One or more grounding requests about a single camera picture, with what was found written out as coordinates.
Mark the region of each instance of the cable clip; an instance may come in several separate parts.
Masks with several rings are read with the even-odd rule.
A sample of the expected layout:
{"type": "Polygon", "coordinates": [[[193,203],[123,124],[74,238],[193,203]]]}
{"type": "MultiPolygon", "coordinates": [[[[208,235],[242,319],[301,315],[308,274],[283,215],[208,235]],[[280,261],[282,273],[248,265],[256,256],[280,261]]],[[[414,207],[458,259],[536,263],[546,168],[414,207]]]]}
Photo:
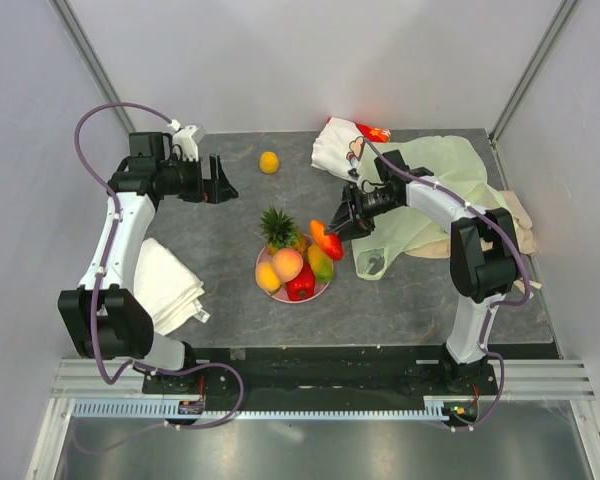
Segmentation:
{"type": "Polygon", "coordinates": [[[198,143],[205,136],[204,128],[200,125],[187,125],[173,136],[173,144],[182,149],[182,159],[187,162],[197,162],[198,143]]]}
{"type": "Polygon", "coordinates": [[[171,119],[171,123],[167,125],[167,127],[172,128],[174,132],[180,131],[182,125],[175,118],[171,119]]]}

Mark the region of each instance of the metal floor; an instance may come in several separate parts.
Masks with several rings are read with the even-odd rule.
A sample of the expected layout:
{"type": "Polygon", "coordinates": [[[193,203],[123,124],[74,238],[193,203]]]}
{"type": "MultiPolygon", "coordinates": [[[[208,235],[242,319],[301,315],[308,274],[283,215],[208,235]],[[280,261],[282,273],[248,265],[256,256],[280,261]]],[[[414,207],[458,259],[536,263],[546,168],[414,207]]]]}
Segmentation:
{"type": "MultiPolygon", "coordinates": [[[[80,444],[97,450],[155,421],[72,423],[80,444]]],[[[79,453],[70,438],[57,480],[593,478],[568,402],[502,403],[472,433],[409,421],[239,420],[198,432],[157,429],[97,456],[79,453]]]]}

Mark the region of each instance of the beige cloth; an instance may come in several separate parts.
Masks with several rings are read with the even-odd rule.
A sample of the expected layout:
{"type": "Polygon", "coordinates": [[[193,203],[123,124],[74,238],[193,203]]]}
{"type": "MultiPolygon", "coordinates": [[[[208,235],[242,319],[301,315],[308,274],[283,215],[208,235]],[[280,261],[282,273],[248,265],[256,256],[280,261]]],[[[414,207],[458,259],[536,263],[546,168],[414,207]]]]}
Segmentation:
{"type": "MultiPolygon", "coordinates": [[[[514,192],[505,190],[500,192],[500,194],[507,202],[507,207],[509,207],[508,210],[513,216],[520,253],[534,255],[538,251],[538,245],[531,232],[531,227],[533,226],[531,218],[514,192]]],[[[489,244],[483,242],[482,248],[486,249],[488,247],[489,244]]],[[[444,240],[438,240],[418,248],[406,250],[405,253],[413,257],[421,258],[449,258],[451,255],[451,241],[447,237],[444,240]]]]}

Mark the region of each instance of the red bell pepper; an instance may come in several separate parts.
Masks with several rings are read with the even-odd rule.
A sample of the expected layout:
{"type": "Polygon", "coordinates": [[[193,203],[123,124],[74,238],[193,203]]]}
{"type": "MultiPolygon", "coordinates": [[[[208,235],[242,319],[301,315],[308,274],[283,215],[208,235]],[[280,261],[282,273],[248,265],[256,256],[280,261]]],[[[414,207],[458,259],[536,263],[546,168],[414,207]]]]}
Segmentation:
{"type": "Polygon", "coordinates": [[[304,262],[298,276],[287,282],[286,287],[287,296],[292,302],[299,302],[313,297],[316,289],[316,276],[307,262],[304,262]]]}

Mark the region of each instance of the pineapple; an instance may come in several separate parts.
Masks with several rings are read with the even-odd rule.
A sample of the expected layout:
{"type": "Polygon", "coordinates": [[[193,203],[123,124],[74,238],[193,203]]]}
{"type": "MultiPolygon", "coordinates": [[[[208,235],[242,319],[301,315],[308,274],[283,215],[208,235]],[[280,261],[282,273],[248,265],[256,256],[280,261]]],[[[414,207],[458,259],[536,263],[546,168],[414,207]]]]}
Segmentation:
{"type": "Polygon", "coordinates": [[[309,248],[309,241],[304,236],[292,217],[280,209],[269,207],[262,212],[260,228],[267,238],[267,251],[273,256],[281,248],[290,247],[303,257],[309,248]]]}

